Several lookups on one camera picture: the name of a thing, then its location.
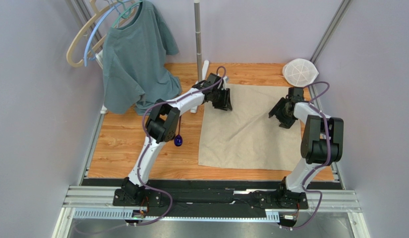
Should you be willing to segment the aluminium frame rail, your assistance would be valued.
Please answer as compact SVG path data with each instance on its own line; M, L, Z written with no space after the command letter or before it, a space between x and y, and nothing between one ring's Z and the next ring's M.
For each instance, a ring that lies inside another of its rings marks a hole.
M240 190L231 188L215 190L195 189L191 199L189 192L174 192L168 197L154 190L147 190L145 200L131 202L116 187L71 186L65 197L53 237L66 238L74 219L122 220L125 225L134 221L197 222L262 222L274 223L295 218L289 231L300 230L314 224L319 214L344 213L349 219L356 238L370 236L356 193L351 190L312 191L300 202L282 205L270 197L271 189Z

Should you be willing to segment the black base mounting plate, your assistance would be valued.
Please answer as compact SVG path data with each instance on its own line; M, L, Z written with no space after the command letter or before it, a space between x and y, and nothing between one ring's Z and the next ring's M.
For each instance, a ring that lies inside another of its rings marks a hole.
M114 193L113 205L137 207L149 217L167 212L166 217L260 218L266 209L308 210L308 193L283 197L281 185L282 181L153 179L139 204L115 202Z

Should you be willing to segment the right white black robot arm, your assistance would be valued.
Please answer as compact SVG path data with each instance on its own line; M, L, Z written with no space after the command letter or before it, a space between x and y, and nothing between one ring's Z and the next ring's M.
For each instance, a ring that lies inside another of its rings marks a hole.
M289 129L296 121L304 123L301 139L301 159L280 186L283 197L303 197L310 181L325 167L338 162L343 155L344 120L325 115L311 102L305 101L304 89L290 87L270 110L281 128Z

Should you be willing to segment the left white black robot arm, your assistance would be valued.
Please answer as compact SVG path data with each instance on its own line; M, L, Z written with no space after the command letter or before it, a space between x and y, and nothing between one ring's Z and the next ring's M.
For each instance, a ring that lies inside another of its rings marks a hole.
M227 76L211 73L206 80L196 83L189 91L177 98L158 100L142 118L146 137L137 162L115 191L115 202L139 204L145 197L145 187L152 167L161 149L170 141L180 141L177 135L181 116L192 108L211 102L216 109L231 111L230 89L226 87Z

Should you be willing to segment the white plastic mesh basket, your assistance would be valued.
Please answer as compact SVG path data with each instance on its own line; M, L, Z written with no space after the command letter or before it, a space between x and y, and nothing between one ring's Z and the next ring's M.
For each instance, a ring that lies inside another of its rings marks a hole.
M282 75L290 85L304 87L315 81L319 71L311 61L298 58L284 65Z

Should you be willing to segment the teal green t-shirt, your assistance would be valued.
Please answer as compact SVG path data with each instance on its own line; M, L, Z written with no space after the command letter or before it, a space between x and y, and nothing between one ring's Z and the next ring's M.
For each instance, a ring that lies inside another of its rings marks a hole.
M121 28L111 28L103 45L104 106L114 114L135 109L138 115L159 100L182 92L180 79L166 68L167 56L179 53L159 10L149 1Z

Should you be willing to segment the blue purple spoon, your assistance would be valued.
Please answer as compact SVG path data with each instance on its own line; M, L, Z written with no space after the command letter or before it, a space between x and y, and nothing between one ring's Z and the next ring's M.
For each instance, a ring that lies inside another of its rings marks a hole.
M181 134L180 134L180 130L181 130L181 118L182 118L182 116L179 117L178 125L177 125L177 135L176 135L175 138L174 138L174 145L175 145L176 147L180 147L180 146L183 144L183 138L182 138L182 136L181 136Z

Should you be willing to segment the beige wooden hanger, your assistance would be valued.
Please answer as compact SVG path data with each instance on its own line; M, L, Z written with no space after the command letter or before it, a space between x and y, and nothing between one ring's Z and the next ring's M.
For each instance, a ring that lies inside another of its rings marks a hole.
M108 8L109 4L110 3L115 3L115 2L116 2L116 0L109 0L108 5L105 6L104 8L102 8L102 9L97 8L95 0L89 1L90 7L87 7L87 4L83 0L68 0L66 2L68 4L70 10L72 11L73 15L75 15L75 17L82 16L82 19L84 19L86 21L85 24L83 24L81 26L81 29L79 30L79 32L77 33L75 38L72 40L72 43L70 44L70 46L69 46L69 48L67 50L66 60L67 60L67 63L70 66L72 66L74 68L79 68L79 67L84 66L83 65L83 63L84 63L83 55L82 55L82 58L81 58L80 61L75 62L73 60L73 54L77 50L78 44L81 42L81 40L84 39L87 42L87 40L88 40L88 38L89 38L89 36L91 34L91 31L93 30L95 24L99 20L98 14L99 13L104 13L106 11L106 9ZM93 38L93 42L92 42L92 46L93 46L93 49L95 50L96 57L97 57L97 59L94 60L94 61L96 61L99 64L100 68L103 68L103 45L104 45L105 39L106 39L106 35L101 35L99 30L98 30L96 32L96 35Z

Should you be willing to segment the beige cloth napkin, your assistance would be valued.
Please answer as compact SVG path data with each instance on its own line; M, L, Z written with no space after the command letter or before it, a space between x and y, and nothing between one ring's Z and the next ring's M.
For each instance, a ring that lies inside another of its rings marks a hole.
M288 88L229 84L232 111L203 105L198 163L227 169L292 171L301 159L301 125L280 127L269 111Z

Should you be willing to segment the green plastic hanger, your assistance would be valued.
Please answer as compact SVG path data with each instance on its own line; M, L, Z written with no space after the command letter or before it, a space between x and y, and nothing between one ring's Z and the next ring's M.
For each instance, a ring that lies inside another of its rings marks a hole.
M119 26L120 20L123 19L129 19L131 14L132 14L132 10L139 6L141 3L143 3L142 0L136 1L134 3L132 3L130 6L125 6L125 3L121 0L117 0L117 3L120 3L124 9L124 11L122 13L119 14L119 16L116 18L116 20L114 21L114 23L112 24L112 28L117 28Z

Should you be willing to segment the white rack base foot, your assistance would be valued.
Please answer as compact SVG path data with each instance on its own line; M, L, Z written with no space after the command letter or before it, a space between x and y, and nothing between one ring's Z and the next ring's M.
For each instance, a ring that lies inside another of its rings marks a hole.
M209 65L210 62L208 60L204 60L203 62L203 66L202 66L202 78L204 79L204 77L207 75L208 69L209 69ZM223 82L221 82L221 88L222 90L226 90L227 89L227 82L229 81L229 78L227 76L223 77ZM195 106L193 108L190 109L191 113L197 113L198 111L198 106Z

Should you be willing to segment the blue plastic hanger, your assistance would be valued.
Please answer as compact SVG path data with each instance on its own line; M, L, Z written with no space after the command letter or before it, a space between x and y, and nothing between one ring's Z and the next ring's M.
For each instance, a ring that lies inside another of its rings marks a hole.
M125 6L128 7L128 6L130 6L132 3L136 2L136 1L135 0L123 0L123 2L125 3ZM119 16L120 13L122 13L124 11L122 5L120 3L117 3L117 1L115 3L110 3L108 8L106 9L106 11L104 13L99 13L98 14L99 20L95 24L93 30L91 31L91 34L90 34L90 36L89 36L89 38L87 40L87 43L86 43L86 46L85 46L85 49L84 49L84 54L83 54L83 61L84 61L83 65L84 65L84 67L87 67L88 61L94 61L94 60L97 59L95 50L93 49L93 46L92 46L93 38L95 37L96 32L98 31L98 29L99 29L100 25L103 23L103 21L115 10L118 12L118 16ZM132 14L131 14L130 18L133 17L134 14L135 14L135 12L134 12L134 10L132 10ZM128 19L123 19L122 18L120 20L119 26L121 26L127 20Z

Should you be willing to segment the metal garment rack pole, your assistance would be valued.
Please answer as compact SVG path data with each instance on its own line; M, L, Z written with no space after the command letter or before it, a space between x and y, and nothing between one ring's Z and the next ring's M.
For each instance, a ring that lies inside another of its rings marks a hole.
M197 61L197 81L202 81L202 45L201 45L201 21L200 21L200 0L194 0L194 22L196 41L196 61Z

